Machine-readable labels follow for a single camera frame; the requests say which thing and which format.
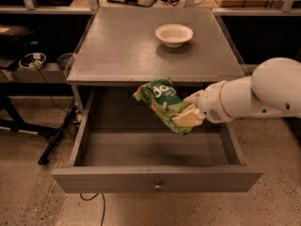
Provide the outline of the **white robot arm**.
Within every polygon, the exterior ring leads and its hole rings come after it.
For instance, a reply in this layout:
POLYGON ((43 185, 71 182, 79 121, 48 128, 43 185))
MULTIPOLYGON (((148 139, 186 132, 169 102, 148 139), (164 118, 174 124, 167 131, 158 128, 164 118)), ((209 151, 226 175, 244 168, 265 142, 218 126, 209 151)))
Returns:
POLYGON ((220 81, 184 99, 188 107, 172 120, 194 127, 238 118, 301 117, 301 63, 285 57, 271 58, 250 76, 220 81))

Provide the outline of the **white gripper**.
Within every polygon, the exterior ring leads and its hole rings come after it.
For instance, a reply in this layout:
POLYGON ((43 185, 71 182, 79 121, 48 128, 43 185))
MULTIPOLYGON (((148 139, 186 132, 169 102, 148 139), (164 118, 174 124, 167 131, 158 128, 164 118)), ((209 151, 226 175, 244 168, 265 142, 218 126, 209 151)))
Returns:
POLYGON ((172 118, 173 122, 180 127, 194 127, 202 125, 205 118, 212 123, 232 121, 221 101, 221 91, 225 84, 226 81, 211 84, 205 90, 201 89, 184 98, 186 103, 198 105, 198 108, 183 111, 172 118))

